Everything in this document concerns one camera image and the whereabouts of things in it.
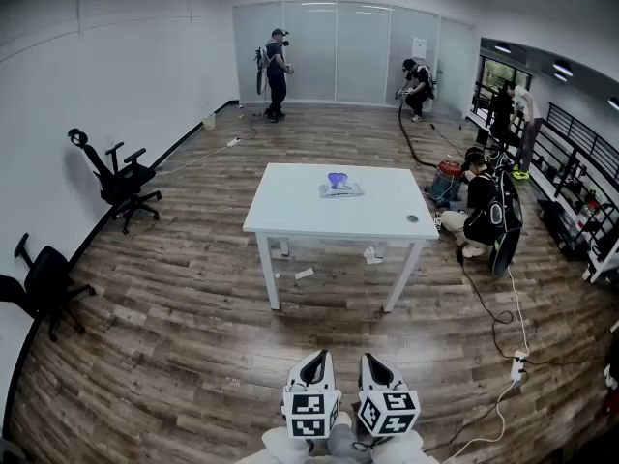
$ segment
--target white t-shirt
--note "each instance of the white t-shirt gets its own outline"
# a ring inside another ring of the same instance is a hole
[[[529,102],[524,97],[524,95],[526,94],[531,96],[531,101],[533,103],[533,118],[531,118],[531,112],[529,112]],[[514,88],[514,101],[516,102],[518,109],[522,110],[524,114],[524,122],[531,122],[535,119],[542,118],[542,115],[540,114],[540,109],[535,103],[533,95],[531,95],[531,93],[525,90],[522,86],[516,86]]]

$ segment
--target purple heart-shaped object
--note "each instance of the purple heart-shaped object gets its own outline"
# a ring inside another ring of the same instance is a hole
[[[331,182],[331,189],[337,189],[339,184],[343,186],[348,182],[348,176],[346,174],[329,174],[329,182]]]

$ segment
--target table top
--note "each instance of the table top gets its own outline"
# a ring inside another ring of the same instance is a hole
[[[332,172],[345,173],[348,184],[358,184],[365,194],[321,198],[319,187],[329,184]],[[367,166],[269,163],[243,229],[343,239],[438,239],[411,171]]]
[[[34,320],[15,303],[0,303],[0,436],[19,353]]]

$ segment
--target vacuum hose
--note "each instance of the vacuum hose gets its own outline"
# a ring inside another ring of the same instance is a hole
[[[403,107],[404,107],[404,96],[400,97],[398,121],[399,121],[399,128],[402,130],[402,134],[404,134],[404,137],[406,138],[406,142],[408,143],[408,147],[410,148],[410,154],[413,156],[415,161],[419,163],[420,165],[425,165],[425,166],[429,166],[432,168],[436,168],[435,164],[428,163],[427,161],[421,161],[417,157],[417,154],[415,153],[415,149],[413,148],[413,143],[410,142],[410,137],[408,137],[408,134],[406,133],[406,129],[404,128],[404,124],[402,123],[402,108]]]

